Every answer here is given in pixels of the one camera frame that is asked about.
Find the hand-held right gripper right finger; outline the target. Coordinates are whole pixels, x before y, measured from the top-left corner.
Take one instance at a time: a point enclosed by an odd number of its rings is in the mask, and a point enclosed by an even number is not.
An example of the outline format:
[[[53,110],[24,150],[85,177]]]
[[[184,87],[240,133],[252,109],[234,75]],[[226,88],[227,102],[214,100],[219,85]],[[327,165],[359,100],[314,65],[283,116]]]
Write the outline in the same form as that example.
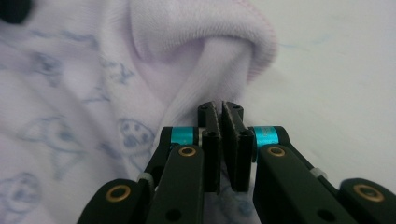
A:
[[[251,163],[257,160],[258,149],[279,143],[273,126],[247,127],[243,117],[244,108],[241,105],[222,103],[223,155],[232,189],[237,192],[249,189]]]

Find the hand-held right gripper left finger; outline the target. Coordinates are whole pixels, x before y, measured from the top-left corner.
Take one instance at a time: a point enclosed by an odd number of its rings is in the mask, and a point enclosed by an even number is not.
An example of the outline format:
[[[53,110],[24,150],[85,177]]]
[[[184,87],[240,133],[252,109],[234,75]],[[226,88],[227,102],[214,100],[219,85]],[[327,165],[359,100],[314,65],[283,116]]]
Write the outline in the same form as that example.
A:
[[[173,127],[171,143],[196,145],[205,154],[205,192],[219,193],[220,188],[220,130],[214,102],[197,108],[197,127]]]

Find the lilac printed towel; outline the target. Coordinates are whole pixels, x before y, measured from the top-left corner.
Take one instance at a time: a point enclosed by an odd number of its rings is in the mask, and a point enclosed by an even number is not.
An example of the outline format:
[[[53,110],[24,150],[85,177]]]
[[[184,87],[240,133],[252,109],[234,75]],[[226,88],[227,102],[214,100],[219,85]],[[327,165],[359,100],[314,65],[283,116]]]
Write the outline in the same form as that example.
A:
[[[0,19],[0,224],[76,224],[164,126],[237,101],[276,55],[248,0],[32,0]]]

